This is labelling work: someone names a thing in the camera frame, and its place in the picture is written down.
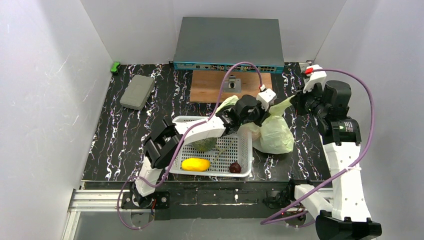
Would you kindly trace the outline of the light green plastic bag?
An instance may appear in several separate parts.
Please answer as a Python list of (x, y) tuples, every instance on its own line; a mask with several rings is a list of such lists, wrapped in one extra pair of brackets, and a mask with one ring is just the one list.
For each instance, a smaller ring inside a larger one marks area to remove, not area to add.
[(223, 121), (224, 136), (236, 132), (251, 133), (252, 146), (256, 150), (286, 154), (294, 148), (294, 136), (283, 117), (290, 105), (289, 100), (284, 100), (265, 110), (251, 95), (245, 94), (241, 98), (233, 95), (222, 102), (215, 116)]

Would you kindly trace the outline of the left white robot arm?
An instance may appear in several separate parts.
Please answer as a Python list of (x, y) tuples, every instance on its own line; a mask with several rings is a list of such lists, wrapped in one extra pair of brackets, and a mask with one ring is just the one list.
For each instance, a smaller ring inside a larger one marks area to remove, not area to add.
[(269, 109), (261, 101), (243, 95), (234, 105), (224, 106), (207, 118), (180, 123), (164, 118), (143, 142), (142, 168), (130, 187), (135, 202), (142, 206), (149, 201), (167, 178), (162, 175), (163, 169), (174, 163), (182, 146), (234, 134), (249, 123), (260, 127), (269, 116)]

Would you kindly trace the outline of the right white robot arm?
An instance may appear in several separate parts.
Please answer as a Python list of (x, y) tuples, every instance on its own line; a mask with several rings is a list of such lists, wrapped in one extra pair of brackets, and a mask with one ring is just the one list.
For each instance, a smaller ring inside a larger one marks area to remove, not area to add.
[(355, 163), (362, 140), (358, 122), (347, 116), (351, 94), (349, 84), (330, 80), (310, 90), (300, 89), (291, 100), (297, 113), (316, 118), (333, 178), (332, 203), (313, 190), (314, 181), (291, 180), (288, 187), (292, 201), (310, 194), (300, 203), (314, 217), (321, 240), (372, 240), (382, 234), (381, 224), (372, 220), (368, 210), (361, 168)]

